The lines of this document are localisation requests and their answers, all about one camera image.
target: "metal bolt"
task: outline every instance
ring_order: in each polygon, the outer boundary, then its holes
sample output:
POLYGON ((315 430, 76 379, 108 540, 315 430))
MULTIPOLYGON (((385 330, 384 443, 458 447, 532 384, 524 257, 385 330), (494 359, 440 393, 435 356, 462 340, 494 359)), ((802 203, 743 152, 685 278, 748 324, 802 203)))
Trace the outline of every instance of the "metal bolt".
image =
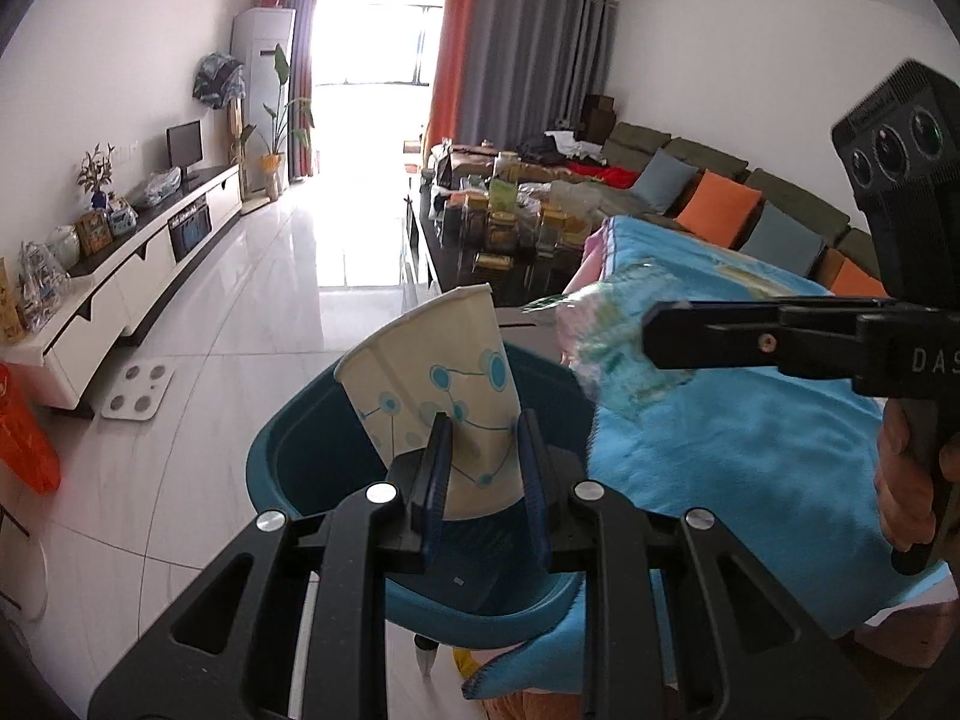
POLYGON ((287 515, 283 512, 263 512, 256 519, 256 527, 260 528, 264 533, 272 533, 273 531, 278 531, 282 528, 287 521, 287 515))
POLYGON ((377 482, 367 488, 367 500, 371 503, 389 503, 397 497, 397 488, 389 482, 377 482))
POLYGON ((776 338, 769 333, 761 333, 757 345, 764 354, 773 354, 776 351, 776 338))
POLYGON ((573 494, 582 501, 599 501, 603 497, 603 485, 598 482, 581 482, 573 488, 573 494))
POLYGON ((706 509, 690 509, 686 513, 686 523, 698 531, 709 531, 714 522, 717 522, 716 517, 706 509))

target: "cabinet drawer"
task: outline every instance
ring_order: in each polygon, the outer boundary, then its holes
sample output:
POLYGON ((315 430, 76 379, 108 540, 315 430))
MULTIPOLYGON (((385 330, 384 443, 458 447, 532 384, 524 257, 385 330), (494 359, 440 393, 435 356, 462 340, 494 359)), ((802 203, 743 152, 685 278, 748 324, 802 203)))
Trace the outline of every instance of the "cabinet drawer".
POLYGON ((240 209, 240 176, 234 173, 224 183, 209 190, 206 205, 210 209, 210 226, 216 230, 232 212, 240 209))
POLYGON ((164 228, 133 253, 110 278, 115 281, 127 306, 130 323, 128 332, 136 330, 150 307, 157 302, 170 282, 174 271, 174 247, 170 242, 170 230, 164 228))
POLYGON ((113 278, 107 279, 93 293, 89 314, 80 311, 70 319, 51 351, 76 391, 83 392, 86 389, 127 321, 123 296, 113 278))

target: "person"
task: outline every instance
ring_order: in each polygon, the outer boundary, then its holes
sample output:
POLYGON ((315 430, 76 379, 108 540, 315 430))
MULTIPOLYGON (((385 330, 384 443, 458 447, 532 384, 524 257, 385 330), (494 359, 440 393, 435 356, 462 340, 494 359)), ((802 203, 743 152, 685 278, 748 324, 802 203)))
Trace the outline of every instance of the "person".
MULTIPOLYGON (((880 461, 874 477, 880 530, 891 546, 906 552, 914 544, 928 544, 936 535, 933 483, 910 454, 910 427, 899 402, 887 401, 877 436, 880 461)), ((940 452, 940 468, 949 482, 960 482, 960 434, 940 452)))

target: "white paper cup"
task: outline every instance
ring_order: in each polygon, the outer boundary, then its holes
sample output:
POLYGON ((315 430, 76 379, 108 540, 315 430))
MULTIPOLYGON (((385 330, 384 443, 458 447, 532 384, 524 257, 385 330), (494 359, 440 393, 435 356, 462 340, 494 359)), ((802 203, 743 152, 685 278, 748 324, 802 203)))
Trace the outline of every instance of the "white paper cup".
POLYGON ((453 421, 444 519, 499 512, 523 497, 520 399, 488 284, 459 287, 381 328, 334 371, 390 467, 426 446, 438 412, 453 421))

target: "computer monitor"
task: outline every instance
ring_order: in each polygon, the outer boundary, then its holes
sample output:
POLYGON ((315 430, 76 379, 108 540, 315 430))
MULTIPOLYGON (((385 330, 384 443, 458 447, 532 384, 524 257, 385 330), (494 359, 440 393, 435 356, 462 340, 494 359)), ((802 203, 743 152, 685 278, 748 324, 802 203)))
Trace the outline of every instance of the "computer monitor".
POLYGON ((187 172, 189 167, 203 160, 203 143, 200 142, 200 122, 181 124, 167 130, 167 154, 170 167, 181 169, 181 183, 196 178, 195 173, 187 172))

